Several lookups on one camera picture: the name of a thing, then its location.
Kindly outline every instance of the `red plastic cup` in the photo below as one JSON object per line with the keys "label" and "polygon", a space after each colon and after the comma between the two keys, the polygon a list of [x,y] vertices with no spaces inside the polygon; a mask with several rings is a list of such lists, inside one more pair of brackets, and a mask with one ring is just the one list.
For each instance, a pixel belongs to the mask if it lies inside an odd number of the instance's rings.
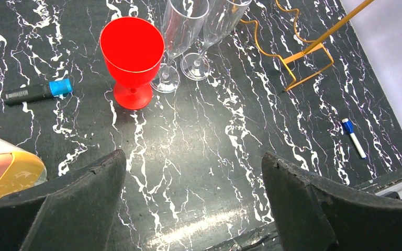
{"label": "red plastic cup", "polygon": [[99,41],[116,81],[113,92],[118,104],[130,110],[144,108],[152,99],[150,81],[164,56],[161,33],[144,19],[121,17],[104,27]]}

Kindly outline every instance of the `wine glass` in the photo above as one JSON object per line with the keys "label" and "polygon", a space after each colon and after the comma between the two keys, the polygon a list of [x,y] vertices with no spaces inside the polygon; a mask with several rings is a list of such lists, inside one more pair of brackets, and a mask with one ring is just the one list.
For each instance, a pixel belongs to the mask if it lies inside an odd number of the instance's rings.
{"label": "wine glass", "polygon": [[137,17],[110,21],[99,39],[110,75],[116,80],[113,94],[122,107],[144,108],[152,99],[150,81],[164,56],[164,39],[151,23]]}
{"label": "wine glass", "polygon": [[204,44],[201,53],[189,53],[181,60],[181,70],[192,80],[207,78],[209,62],[204,58],[207,49],[235,28],[252,0],[210,0],[210,11],[204,22]]}
{"label": "wine glass", "polygon": [[151,83],[155,90],[171,93],[178,88],[180,75],[172,62],[195,42],[208,11],[208,0],[167,0],[162,25],[167,63],[161,64],[159,79]]}

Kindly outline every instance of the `black marker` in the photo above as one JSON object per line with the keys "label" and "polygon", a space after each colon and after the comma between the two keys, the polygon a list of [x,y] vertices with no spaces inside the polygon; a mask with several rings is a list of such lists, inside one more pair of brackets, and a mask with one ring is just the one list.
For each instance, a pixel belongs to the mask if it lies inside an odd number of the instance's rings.
{"label": "black marker", "polygon": [[68,78],[51,81],[48,84],[29,85],[23,88],[2,92],[2,99],[8,106],[19,105],[22,102],[33,102],[53,98],[61,94],[71,93],[72,85]]}

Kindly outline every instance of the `marble tabletop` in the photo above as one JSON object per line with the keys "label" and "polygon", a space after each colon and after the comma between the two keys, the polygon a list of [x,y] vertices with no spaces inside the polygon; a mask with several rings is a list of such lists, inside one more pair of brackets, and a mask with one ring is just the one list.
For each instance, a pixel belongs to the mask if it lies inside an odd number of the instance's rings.
{"label": "marble tabletop", "polygon": [[[345,15],[339,1],[280,2],[301,9],[307,39]],[[208,50],[206,80],[181,74],[177,92],[122,109],[99,34],[121,16],[160,28],[164,9],[164,0],[0,1],[0,94],[66,77],[74,88],[14,107],[0,98],[0,138],[41,157],[50,179],[123,149],[128,174],[112,250],[203,250],[273,223],[261,177],[266,151],[358,189],[402,179],[402,130],[350,25],[326,40],[335,64],[291,92],[282,92],[291,79],[279,60],[262,56],[253,27],[238,24]],[[261,23],[262,47],[284,57],[307,46],[293,34],[293,17],[273,0],[254,1],[244,16]],[[317,52],[292,67],[305,77],[327,63]],[[366,160],[344,134],[346,117]]]}

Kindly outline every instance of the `blue pen cap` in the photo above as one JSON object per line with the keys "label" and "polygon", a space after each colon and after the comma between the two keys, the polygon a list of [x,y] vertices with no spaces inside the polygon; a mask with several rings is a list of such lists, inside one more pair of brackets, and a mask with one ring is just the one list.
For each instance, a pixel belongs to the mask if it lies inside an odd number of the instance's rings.
{"label": "blue pen cap", "polygon": [[349,119],[343,119],[341,120],[343,123],[344,129],[348,132],[348,134],[353,133],[353,124]]}
{"label": "blue pen cap", "polygon": [[68,78],[58,81],[49,82],[50,91],[53,96],[59,96],[61,94],[71,93],[73,91],[72,85]]}

